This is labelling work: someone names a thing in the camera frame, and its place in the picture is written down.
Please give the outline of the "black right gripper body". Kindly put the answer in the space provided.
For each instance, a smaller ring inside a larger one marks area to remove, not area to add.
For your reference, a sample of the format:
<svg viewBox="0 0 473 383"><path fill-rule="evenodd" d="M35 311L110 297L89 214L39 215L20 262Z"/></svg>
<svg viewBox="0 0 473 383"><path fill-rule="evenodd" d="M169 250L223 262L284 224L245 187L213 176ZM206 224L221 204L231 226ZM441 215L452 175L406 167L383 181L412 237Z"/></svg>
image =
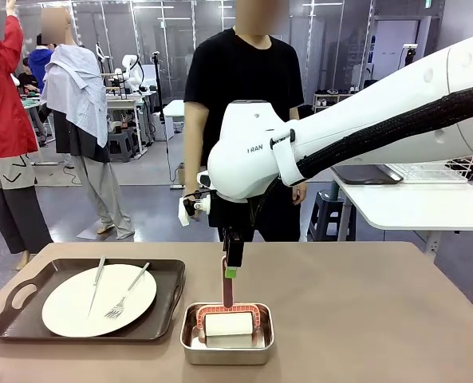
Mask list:
<svg viewBox="0 0 473 383"><path fill-rule="evenodd" d="M228 267L240 267L244 249L243 230L237 228L225 228L223 235L223 251L226 254L226 265Z"/></svg>

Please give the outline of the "person's left hand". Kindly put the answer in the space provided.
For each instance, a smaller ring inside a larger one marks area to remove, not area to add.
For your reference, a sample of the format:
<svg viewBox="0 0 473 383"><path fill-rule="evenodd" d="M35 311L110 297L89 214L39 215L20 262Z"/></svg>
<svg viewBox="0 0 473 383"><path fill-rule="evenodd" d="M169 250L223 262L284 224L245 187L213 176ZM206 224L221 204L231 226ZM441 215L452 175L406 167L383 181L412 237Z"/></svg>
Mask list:
<svg viewBox="0 0 473 383"><path fill-rule="evenodd" d="M292 198L294 205L300 205L306 198L308 191L308 184L306 182L301 182L292 187Z"/></svg>

